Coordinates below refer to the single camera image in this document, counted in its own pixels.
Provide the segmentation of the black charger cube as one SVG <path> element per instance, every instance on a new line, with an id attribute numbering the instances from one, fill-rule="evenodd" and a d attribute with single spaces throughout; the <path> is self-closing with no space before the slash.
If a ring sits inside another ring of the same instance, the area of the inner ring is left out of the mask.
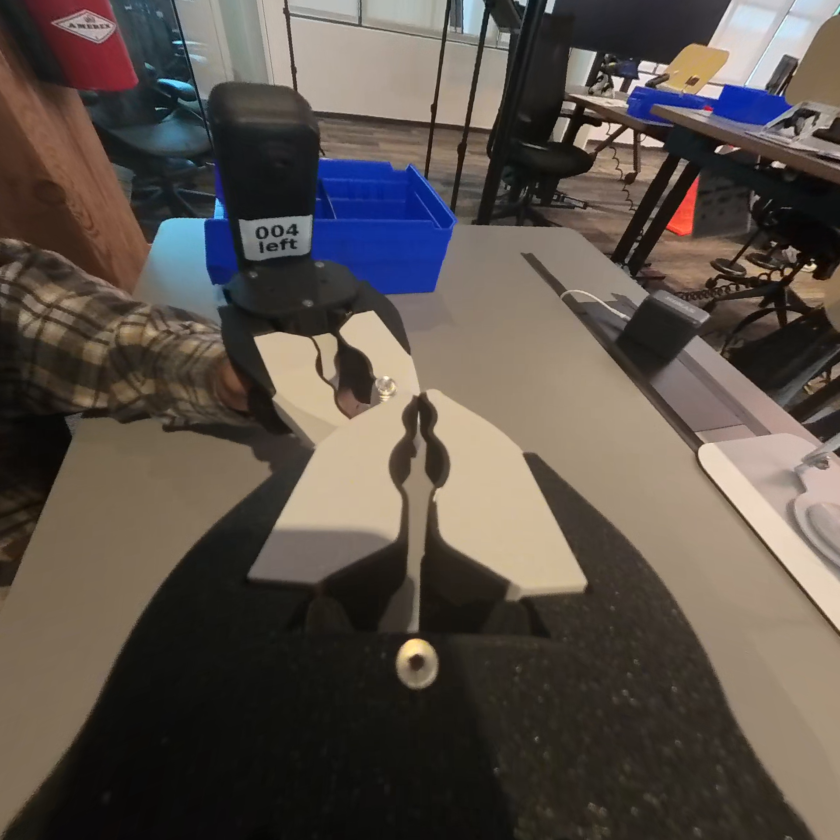
<path id="1" fill-rule="evenodd" d="M 656 290 L 637 306 L 618 335 L 623 350 L 640 350 L 658 361 L 675 360 L 706 327 L 708 311 L 668 292 Z"/>

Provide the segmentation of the black monitor screen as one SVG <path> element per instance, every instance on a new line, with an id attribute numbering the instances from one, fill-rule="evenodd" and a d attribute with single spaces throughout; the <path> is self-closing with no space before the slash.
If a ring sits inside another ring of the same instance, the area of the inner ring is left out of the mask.
<path id="1" fill-rule="evenodd" d="M 556 1 L 574 17 L 577 49 L 668 63 L 686 46 L 706 46 L 729 1 Z"/>

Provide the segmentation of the black office chair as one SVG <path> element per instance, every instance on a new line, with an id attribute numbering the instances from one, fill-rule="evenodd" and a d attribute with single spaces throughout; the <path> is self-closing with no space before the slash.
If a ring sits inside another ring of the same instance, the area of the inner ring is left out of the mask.
<path id="1" fill-rule="evenodd" d="M 824 305 L 724 357 L 801 424 L 838 410 L 838 318 Z"/>
<path id="2" fill-rule="evenodd" d="M 191 82 L 151 77 L 129 91 L 84 91 L 81 98 L 142 225 L 213 209 L 214 194 L 196 186 L 213 153 Z"/>
<path id="3" fill-rule="evenodd" d="M 558 190 L 560 181 L 583 175 L 593 160 L 574 143 L 553 140 L 556 123 L 569 119 L 563 110 L 574 33 L 572 14 L 544 14 L 520 82 L 492 221 L 515 218 L 516 225 L 558 227 L 538 206 L 587 209 L 589 204 Z"/>

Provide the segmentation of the beige divider panel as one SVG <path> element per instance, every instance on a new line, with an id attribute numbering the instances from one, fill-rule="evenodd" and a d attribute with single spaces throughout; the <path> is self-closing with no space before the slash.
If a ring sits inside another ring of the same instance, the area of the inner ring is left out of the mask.
<path id="1" fill-rule="evenodd" d="M 789 106 L 817 102 L 839 108 L 839 15 L 825 21 L 784 92 Z"/>

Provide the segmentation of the printed paper sign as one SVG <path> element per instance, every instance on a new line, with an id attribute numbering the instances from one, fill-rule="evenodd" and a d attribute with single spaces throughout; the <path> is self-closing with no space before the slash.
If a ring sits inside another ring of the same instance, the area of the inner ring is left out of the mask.
<path id="1" fill-rule="evenodd" d="M 751 230 L 753 192 L 748 186 L 707 171 L 696 183 L 692 238 L 734 238 Z"/>

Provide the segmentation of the red fire extinguisher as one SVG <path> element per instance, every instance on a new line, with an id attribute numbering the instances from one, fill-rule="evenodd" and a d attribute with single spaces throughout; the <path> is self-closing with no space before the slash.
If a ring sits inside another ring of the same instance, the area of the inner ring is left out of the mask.
<path id="1" fill-rule="evenodd" d="M 110 1 L 25 1 L 66 86 L 123 92 L 139 79 Z"/>

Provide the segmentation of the white metal stand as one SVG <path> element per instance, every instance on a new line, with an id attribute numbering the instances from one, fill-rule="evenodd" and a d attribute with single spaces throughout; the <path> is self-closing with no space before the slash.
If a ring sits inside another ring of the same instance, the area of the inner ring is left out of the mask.
<path id="1" fill-rule="evenodd" d="M 834 631 L 839 631 L 839 436 L 706 443 L 700 467 Z"/>

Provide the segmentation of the white folding stand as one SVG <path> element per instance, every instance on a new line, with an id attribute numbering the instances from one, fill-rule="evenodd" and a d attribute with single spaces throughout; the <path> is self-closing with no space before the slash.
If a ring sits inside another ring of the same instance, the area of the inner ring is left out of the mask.
<path id="1" fill-rule="evenodd" d="M 804 101 L 763 126 L 761 134 L 783 144 L 804 144 L 811 141 L 839 144 L 838 125 L 838 107 L 816 101 Z"/>

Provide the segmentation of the orange traffic cone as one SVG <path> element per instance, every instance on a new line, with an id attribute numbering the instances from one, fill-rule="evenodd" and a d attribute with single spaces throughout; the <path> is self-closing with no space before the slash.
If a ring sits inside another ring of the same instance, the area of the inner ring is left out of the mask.
<path id="1" fill-rule="evenodd" d="M 695 178 L 672 218 L 668 221 L 666 230 L 670 233 L 680 237 L 690 237 L 694 234 L 698 185 L 699 177 Z"/>

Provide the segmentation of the black studio light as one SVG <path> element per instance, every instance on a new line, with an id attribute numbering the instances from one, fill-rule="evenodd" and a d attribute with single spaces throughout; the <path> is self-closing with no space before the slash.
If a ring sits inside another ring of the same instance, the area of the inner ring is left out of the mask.
<path id="1" fill-rule="evenodd" d="M 291 9 L 289 1 L 282 2 L 282 14 L 285 21 L 286 33 L 287 33 L 287 52 L 288 52 L 288 59 L 289 59 L 289 69 L 290 69 L 290 80 L 291 86 L 294 92 L 299 92 L 298 86 L 298 67 L 296 62 L 296 54 L 295 48 L 293 44 L 293 34 L 292 34 L 292 26 L 291 26 Z"/>

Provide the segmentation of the black music stand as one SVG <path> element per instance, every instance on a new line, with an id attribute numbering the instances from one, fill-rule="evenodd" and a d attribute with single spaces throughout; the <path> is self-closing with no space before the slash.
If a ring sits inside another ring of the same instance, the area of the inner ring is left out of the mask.
<path id="1" fill-rule="evenodd" d="M 485 51 L 485 46 L 487 42 L 487 30 L 489 27 L 490 21 L 490 10 L 488 8 L 487 2 L 483 2 L 485 10 L 482 14 L 480 27 L 479 27 L 479 35 L 477 40 L 476 46 L 476 57 L 474 61 L 474 66 L 471 75 L 470 87 L 469 87 L 469 95 L 467 99 L 467 106 L 465 111 L 465 120 L 463 125 L 463 130 L 460 138 L 460 142 L 458 143 L 457 147 L 457 163 L 455 169 L 455 179 L 453 184 L 453 190 L 450 197 L 449 208 L 454 212 L 457 208 L 458 199 L 459 199 L 459 189 L 461 178 L 463 174 L 464 164 L 466 160 L 466 153 L 469 144 L 469 132 L 473 117 L 473 111 L 476 103 L 476 93 L 478 88 L 478 82 L 480 78 L 480 69 L 483 60 L 483 55 Z"/>
<path id="2" fill-rule="evenodd" d="M 436 70 L 436 78 L 435 78 L 435 85 L 434 85 L 434 95 L 433 100 L 430 104 L 429 108 L 429 124 L 428 124 L 428 132 L 427 132 L 427 147 L 426 147 L 426 154 L 425 154 L 425 161 L 423 167 L 423 176 L 424 178 L 428 178 L 430 165 L 432 162 L 432 154 L 433 154 L 433 147 L 434 147 L 434 135 L 437 126 L 437 117 L 438 117 L 438 103 L 439 103 L 439 96 L 440 96 L 440 88 L 442 84 L 442 77 L 443 77 L 443 68 L 445 62 L 445 51 L 448 42 L 448 32 L 450 28 L 450 19 L 452 16 L 452 7 L 453 1 L 447 1 L 446 6 L 444 8 L 444 22 L 442 28 L 442 34 L 440 37 L 439 42 L 439 51 L 438 51 L 438 58 L 437 58 L 437 70 Z"/>

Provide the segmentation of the wooden desk with black legs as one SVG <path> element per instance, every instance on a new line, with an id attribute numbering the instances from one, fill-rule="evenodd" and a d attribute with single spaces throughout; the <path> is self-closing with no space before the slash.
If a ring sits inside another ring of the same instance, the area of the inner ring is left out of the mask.
<path id="1" fill-rule="evenodd" d="M 722 175 L 817 222 L 839 225 L 838 163 L 751 135 L 740 123 L 705 110 L 654 106 L 665 127 L 666 157 L 611 255 L 646 287 L 644 267 L 668 222 L 702 172 Z"/>

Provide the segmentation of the small blue bin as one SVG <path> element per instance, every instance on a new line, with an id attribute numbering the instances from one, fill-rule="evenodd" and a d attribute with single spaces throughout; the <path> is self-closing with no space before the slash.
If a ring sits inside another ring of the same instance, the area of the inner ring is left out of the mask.
<path id="1" fill-rule="evenodd" d="M 695 93 L 641 86 L 629 93 L 626 100 L 626 114 L 646 123 L 666 124 L 668 120 L 657 117 L 652 113 L 652 108 L 662 106 L 700 111 L 712 110 L 716 101 L 714 98 L 706 98 Z"/>
<path id="2" fill-rule="evenodd" d="M 711 104 L 711 112 L 721 119 L 756 126 L 772 123 L 790 108 L 784 96 L 729 84 L 723 85 L 719 97 Z"/>

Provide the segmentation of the large blue plastic bin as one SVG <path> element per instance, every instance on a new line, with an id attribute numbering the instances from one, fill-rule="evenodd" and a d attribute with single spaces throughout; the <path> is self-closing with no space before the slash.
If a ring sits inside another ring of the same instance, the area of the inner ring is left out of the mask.
<path id="1" fill-rule="evenodd" d="M 385 295 L 434 291 L 456 216 L 413 165 L 321 158 L 311 257 Z"/>

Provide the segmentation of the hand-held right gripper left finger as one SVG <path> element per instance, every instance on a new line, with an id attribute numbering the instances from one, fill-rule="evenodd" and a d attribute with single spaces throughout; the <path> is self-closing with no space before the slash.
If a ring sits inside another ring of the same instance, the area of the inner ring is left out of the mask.
<path id="1" fill-rule="evenodd" d="M 277 585 L 402 585 L 401 467 L 416 432 L 415 395 L 396 395 L 315 447 L 248 572 Z"/>

